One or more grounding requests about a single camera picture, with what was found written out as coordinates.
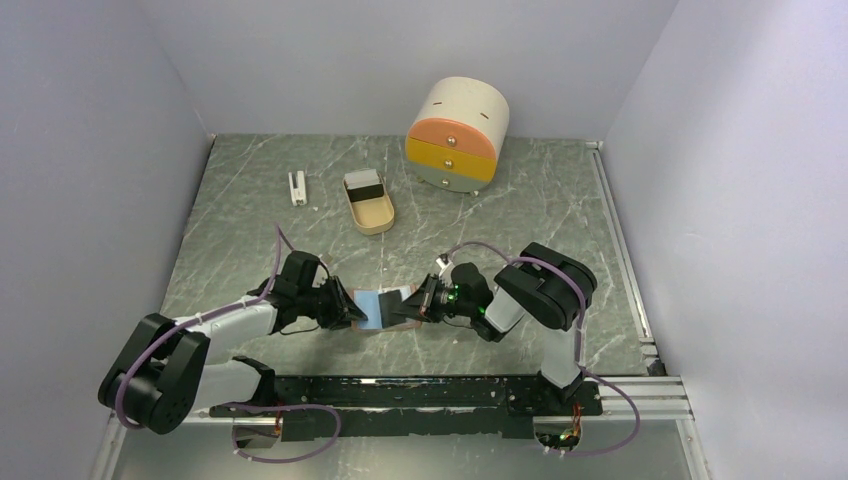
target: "gray marble tabletop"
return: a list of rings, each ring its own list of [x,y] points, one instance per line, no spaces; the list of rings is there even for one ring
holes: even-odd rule
[[[383,172],[395,207],[389,231],[364,236],[345,201],[342,177]],[[307,172],[309,204],[291,204],[288,172]],[[329,255],[349,288],[419,283],[437,254],[482,240],[510,254],[538,241],[589,266],[599,281],[588,311],[585,361],[599,374],[645,374],[608,212],[582,142],[507,138],[492,183],[478,197],[419,183],[403,137],[220,135],[183,236],[163,305],[167,316],[237,300],[267,277],[278,222],[296,248]],[[502,266],[469,247],[458,260],[488,278]],[[287,331],[310,328],[299,319]],[[467,329],[425,324],[403,332],[353,330],[272,335],[235,353],[278,374],[426,375],[533,373],[544,327],[525,319],[500,343]]]

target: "table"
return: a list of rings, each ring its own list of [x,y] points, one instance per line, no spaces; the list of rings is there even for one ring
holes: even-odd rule
[[[393,228],[364,236],[353,225],[342,177],[383,172]],[[291,204],[288,172],[307,172],[309,204]],[[219,135],[183,236],[163,305],[166,316],[237,300],[267,277],[279,222],[296,248],[329,255],[347,288],[419,283],[437,254],[483,240],[517,255],[538,241],[585,263],[599,286],[586,321],[586,365],[599,374],[644,375],[633,298],[626,288],[598,172],[584,142],[507,138],[498,171],[479,196],[420,183],[404,158],[403,137]],[[462,251],[488,278],[500,260]],[[300,319],[287,330],[314,326]],[[424,325],[380,334],[352,330],[273,335],[234,353],[278,374],[426,375],[534,373],[544,327],[525,319],[500,343],[467,329]]]

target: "open container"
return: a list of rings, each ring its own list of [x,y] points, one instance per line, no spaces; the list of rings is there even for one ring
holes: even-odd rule
[[[376,235],[392,228],[395,208],[377,170],[350,172],[344,177],[344,186],[353,222],[363,235]]]

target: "gray wall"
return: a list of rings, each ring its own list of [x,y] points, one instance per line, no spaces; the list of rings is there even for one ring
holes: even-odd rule
[[[510,133],[600,139],[677,0],[142,0],[216,133],[405,134],[477,77]]]
[[[0,4],[0,478],[87,478],[96,391],[159,308],[208,140],[143,12]]]
[[[716,479],[848,472],[848,5],[681,0],[603,153]]]

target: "floor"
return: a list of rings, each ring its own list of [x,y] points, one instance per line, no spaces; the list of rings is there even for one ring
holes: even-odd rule
[[[385,174],[396,219],[384,234],[366,237],[354,228],[342,177],[361,168]],[[287,175],[295,170],[307,172],[307,206],[291,204]],[[622,259],[583,142],[508,138],[495,179],[472,197],[419,183],[404,159],[403,137],[220,135],[163,313],[212,309],[255,288],[270,271],[273,222],[296,248],[328,256],[349,289],[418,283],[434,269],[436,255],[464,240],[513,255],[538,241],[582,261],[599,280],[587,318],[586,365],[605,375],[645,374]],[[501,267],[482,250],[458,258],[477,263],[488,278]],[[300,319],[289,329],[313,325]],[[256,339],[235,353],[278,374],[533,373],[544,331],[525,319],[497,344],[443,324],[376,335],[317,331]]]

